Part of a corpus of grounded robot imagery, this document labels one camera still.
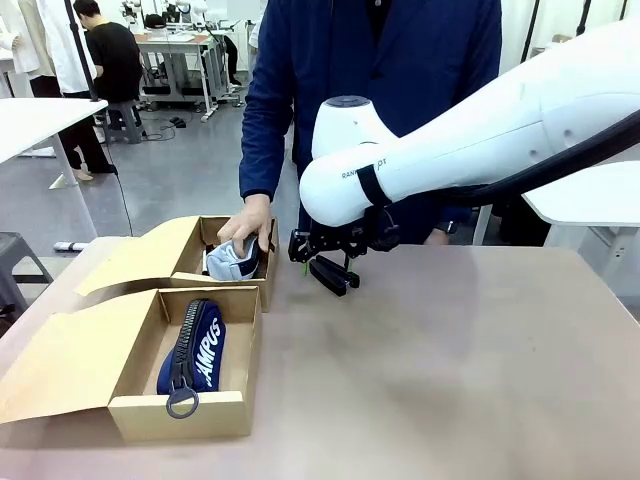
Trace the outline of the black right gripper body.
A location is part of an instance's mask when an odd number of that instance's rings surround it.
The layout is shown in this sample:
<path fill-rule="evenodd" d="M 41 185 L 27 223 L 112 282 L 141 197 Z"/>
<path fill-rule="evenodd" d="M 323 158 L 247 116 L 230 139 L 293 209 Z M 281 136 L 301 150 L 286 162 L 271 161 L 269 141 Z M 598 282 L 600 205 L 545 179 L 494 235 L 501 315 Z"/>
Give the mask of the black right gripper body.
<path fill-rule="evenodd" d="M 389 252 L 400 244 L 400 226 L 386 208 L 369 207 L 364 216 L 340 227 L 313 220 L 307 229 L 291 232 L 288 255 L 292 262 L 306 263 L 322 252 L 343 251 L 348 259 L 369 249 Z"/>

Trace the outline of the black stapler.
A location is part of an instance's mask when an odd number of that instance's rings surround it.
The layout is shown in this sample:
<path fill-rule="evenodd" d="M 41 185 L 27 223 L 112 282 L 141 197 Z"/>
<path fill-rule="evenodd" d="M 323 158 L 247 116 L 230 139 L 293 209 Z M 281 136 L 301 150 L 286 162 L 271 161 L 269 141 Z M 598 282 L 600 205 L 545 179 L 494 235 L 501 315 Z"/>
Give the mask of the black stapler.
<path fill-rule="evenodd" d="M 321 255 L 309 261 L 309 271 L 325 288 L 338 297 L 344 296 L 349 288 L 360 287 L 360 277 L 356 273 Z"/>

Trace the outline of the grey fabric pouch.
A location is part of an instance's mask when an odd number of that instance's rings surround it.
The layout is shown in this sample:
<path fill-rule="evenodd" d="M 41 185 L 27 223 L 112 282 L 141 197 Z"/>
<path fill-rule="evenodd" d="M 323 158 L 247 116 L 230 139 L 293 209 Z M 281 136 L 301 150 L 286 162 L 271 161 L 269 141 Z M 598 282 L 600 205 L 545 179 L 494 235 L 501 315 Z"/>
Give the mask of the grey fabric pouch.
<path fill-rule="evenodd" d="M 232 240 L 215 247 L 206 255 L 205 267 L 209 276 L 219 281 L 241 281 L 251 279 L 257 271 L 260 247 L 256 234 L 248 236 L 243 243 L 245 256 L 238 256 Z"/>

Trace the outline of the navy zipper pencil case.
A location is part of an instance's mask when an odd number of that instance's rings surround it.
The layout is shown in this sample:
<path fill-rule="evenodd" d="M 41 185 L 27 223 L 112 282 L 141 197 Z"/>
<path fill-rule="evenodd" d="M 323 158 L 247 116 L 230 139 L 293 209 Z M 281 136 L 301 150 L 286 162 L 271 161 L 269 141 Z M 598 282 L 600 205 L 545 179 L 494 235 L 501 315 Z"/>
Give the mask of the navy zipper pencil case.
<path fill-rule="evenodd" d="M 199 406 L 200 393 L 219 390 L 226 337 L 218 305 L 205 299 L 191 301 L 174 347 L 158 374 L 156 391 L 167 395 L 166 411 L 171 418 L 185 419 Z"/>

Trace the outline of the person's right forearm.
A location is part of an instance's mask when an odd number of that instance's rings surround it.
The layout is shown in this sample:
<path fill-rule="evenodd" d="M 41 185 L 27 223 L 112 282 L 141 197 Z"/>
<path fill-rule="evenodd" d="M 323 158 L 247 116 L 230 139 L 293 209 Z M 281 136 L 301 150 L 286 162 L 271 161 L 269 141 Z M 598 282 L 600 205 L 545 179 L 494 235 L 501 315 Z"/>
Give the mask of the person's right forearm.
<path fill-rule="evenodd" d="M 242 159 L 239 165 L 240 195 L 248 202 L 263 194 L 270 203 L 284 163 L 285 136 L 293 117 L 291 101 L 259 95 L 251 90 L 242 122 Z"/>

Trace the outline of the cardboard box with open lid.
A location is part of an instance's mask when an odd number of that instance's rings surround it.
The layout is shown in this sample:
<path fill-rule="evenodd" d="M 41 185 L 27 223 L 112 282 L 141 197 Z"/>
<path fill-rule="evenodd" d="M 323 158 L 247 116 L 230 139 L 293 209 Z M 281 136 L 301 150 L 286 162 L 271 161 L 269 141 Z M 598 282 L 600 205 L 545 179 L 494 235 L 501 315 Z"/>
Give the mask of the cardboard box with open lid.
<path fill-rule="evenodd" d="M 220 384 L 179 420 L 156 382 L 196 299 L 215 302 L 226 325 Z M 0 379 L 0 425 L 106 409 L 128 442 L 246 436 L 260 344 L 255 287 L 154 289 L 54 314 Z"/>
<path fill-rule="evenodd" d="M 225 281 L 205 273 L 204 255 L 219 245 L 218 231 L 227 216 L 187 216 L 168 220 L 140 237 L 124 237 L 105 260 L 80 281 L 75 293 L 149 288 L 256 286 L 262 310 L 270 309 L 279 259 L 278 222 L 271 222 L 270 251 L 258 253 L 258 268 L 248 280 Z"/>

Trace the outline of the person's right hand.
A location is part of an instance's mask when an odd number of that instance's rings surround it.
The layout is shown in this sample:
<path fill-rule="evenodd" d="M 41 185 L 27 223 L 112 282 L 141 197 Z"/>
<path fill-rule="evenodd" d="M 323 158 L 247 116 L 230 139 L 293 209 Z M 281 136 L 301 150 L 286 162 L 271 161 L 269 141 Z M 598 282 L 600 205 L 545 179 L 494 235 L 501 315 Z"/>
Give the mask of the person's right hand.
<path fill-rule="evenodd" d="M 259 248 L 269 250 L 269 236 L 271 233 L 271 200 L 266 194 L 249 195 L 244 200 L 244 206 L 239 213 L 232 216 L 218 232 L 219 241 L 231 241 L 235 253 L 240 257 L 246 256 L 244 242 L 256 234 Z"/>

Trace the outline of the person's navy jacket torso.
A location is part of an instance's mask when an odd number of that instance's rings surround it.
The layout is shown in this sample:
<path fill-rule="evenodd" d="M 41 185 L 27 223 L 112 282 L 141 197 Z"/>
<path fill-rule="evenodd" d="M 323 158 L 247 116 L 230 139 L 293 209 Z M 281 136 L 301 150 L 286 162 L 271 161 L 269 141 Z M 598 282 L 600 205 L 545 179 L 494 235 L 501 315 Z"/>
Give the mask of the person's navy jacket torso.
<path fill-rule="evenodd" d="M 501 47 L 501 0 L 268 0 L 247 96 L 291 101 L 303 171 L 325 100 L 365 97 L 404 136 L 495 79 Z"/>

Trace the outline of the grey plastic stool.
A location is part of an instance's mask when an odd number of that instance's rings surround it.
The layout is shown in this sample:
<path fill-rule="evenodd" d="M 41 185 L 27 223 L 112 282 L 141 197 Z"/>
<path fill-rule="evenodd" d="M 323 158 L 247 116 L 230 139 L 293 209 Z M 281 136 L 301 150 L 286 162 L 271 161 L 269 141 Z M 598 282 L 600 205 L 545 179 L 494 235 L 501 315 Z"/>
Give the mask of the grey plastic stool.
<path fill-rule="evenodd" d="M 109 103 L 105 110 L 103 132 L 107 144 L 112 141 L 140 144 L 146 137 L 146 130 L 136 101 Z"/>

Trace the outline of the white rounded side table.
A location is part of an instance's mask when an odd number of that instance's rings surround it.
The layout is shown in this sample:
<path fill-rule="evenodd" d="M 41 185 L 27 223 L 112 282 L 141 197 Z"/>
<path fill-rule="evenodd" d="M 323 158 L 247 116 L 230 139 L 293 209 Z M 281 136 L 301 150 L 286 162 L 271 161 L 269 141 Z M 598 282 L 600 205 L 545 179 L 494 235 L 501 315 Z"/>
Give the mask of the white rounded side table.
<path fill-rule="evenodd" d="M 546 247 L 578 252 L 618 297 L 640 302 L 640 161 L 581 170 L 523 198 L 550 225 Z"/>

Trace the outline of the person in black shirt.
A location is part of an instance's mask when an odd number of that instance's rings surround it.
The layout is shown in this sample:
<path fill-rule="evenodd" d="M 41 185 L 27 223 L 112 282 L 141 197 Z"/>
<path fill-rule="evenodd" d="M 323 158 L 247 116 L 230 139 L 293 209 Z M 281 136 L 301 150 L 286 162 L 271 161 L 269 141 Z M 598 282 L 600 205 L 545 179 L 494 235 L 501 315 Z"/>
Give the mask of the person in black shirt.
<path fill-rule="evenodd" d="M 137 100 L 143 68 L 134 35 L 108 21 L 96 0 L 75 0 L 73 8 L 86 30 L 87 47 L 97 72 L 94 85 L 98 97 L 109 103 Z"/>

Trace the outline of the grey metal stool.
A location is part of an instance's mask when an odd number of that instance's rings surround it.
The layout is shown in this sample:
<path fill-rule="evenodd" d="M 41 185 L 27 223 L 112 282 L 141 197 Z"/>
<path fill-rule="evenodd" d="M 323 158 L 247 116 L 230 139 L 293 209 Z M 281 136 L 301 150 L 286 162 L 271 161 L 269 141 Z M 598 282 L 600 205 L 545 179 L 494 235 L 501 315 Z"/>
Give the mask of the grey metal stool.
<path fill-rule="evenodd" d="M 13 272 L 24 258 L 35 264 L 38 274 L 19 275 Z M 13 324 L 28 309 L 20 284 L 49 285 L 52 282 L 48 270 L 19 233 L 0 232 L 0 316 L 5 315 Z"/>

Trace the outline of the black stand pole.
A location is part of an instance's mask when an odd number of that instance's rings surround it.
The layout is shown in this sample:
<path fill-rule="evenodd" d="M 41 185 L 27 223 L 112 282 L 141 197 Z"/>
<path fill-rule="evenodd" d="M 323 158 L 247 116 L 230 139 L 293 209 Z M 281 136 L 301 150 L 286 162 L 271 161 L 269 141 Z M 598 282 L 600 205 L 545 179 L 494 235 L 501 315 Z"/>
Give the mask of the black stand pole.
<path fill-rule="evenodd" d="M 94 87 L 94 82 L 93 82 L 93 77 L 90 73 L 90 69 L 89 69 L 89 64 L 88 64 L 88 60 L 87 60 L 87 56 L 85 55 L 84 52 L 84 48 L 83 48 L 83 44 L 82 44 L 82 40 L 81 40 L 81 36 L 80 36 L 80 30 L 79 30 L 79 25 L 78 22 L 76 21 L 76 14 L 73 10 L 73 6 L 72 6 L 72 2 L 71 0 L 63 0 L 64 2 L 64 6 L 65 6 L 65 10 L 66 10 L 66 14 L 69 20 L 69 28 L 72 32 L 72 36 L 74 39 L 74 43 L 76 46 L 76 50 L 78 53 L 78 58 L 80 60 L 80 64 L 82 67 L 82 71 L 85 77 L 85 81 L 87 84 L 87 88 L 89 91 L 89 95 L 91 98 L 92 102 L 99 102 L 100 99 L 98 98 L 96 91 L 95 91 L 95 87 Z M 123 203 L 123 207 L 124 207 L 124 211 L 125 211 L 125 216 L 126 216 L 126 220 L 128 223 L 128 227 L 129 227 L 129 235 L 132 236 L 133 235 L 133 227 L 132 227 L 132 222 L 131 222 L 131 217 L 129 214 L 129 210 L 128 210 L 128 205 L 126 202 L 126 197 L 125 197 L 125 193 L 124 193 L 124 189 L 119 177 L 119 173 L 117 170 L 117 167 L 112 163 L 112 156 L 111 156 L 111 152 L 109 150 L 109 141 L 106 140 L 106 149 L 107 149 L 107 155 L 108 155 L 108 159 L 109 159 L 109 165 L 111 167 L 112 170 L 112 174 L 116 177 L 116 181 L 118 183 L 119 186 L 119 190 L 120 190 L 120 194 L 121 194 L 121 199 L 122 199 L 122 203 Z"/>

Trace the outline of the person in white coat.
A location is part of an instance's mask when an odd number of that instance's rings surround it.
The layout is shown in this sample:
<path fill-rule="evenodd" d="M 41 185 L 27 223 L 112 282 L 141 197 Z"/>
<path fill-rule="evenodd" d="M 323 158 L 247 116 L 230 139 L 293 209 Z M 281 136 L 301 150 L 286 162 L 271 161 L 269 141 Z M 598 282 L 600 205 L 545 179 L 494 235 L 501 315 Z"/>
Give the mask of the person in white coat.
<path fill-rule="evenodd" d="M 35 97 L 91 97 L 64 0 L 16 0 L 33 47 L 39 70 L 30 80 Z M 59 133 L 60 141 L 75 178 L 90 181 L 95 174 L 115 174 L 94 131 L 91 116 Z"/>

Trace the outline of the grey workbench with frame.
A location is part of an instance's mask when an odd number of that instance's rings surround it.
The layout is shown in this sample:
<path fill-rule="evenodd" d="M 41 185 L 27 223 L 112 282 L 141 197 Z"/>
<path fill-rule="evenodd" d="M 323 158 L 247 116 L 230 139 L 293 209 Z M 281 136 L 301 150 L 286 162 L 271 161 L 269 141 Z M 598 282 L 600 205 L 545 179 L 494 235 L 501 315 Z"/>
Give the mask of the grey workbench with frame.
<path fill-rule="evenodd" d="M 148 30 L 135 36 L 143 58 L 140 99 L 189 103 L 206 123 L 230 92 L 225 35 Z"/>

